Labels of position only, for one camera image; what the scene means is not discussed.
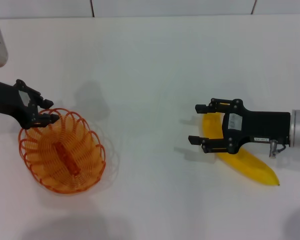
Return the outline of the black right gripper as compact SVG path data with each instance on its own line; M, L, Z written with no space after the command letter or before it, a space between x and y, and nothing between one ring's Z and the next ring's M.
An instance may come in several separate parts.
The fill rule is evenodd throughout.
M283 146L290 145L289 112L246 110L241 99L212 98L210 103L196 104L198 114L224 113L223 138L210 139L189 135L191 145L201 146L204 153L236 154L246 143L269 144L276 141Z

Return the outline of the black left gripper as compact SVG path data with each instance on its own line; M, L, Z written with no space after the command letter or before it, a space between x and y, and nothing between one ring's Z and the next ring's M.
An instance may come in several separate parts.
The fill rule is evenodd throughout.
M0 82L0 114L13 117L24 129L45 128L57 122L59 115L38 112L38 106L49 109L53 105L53 101L44 99L21 79L14 85Z

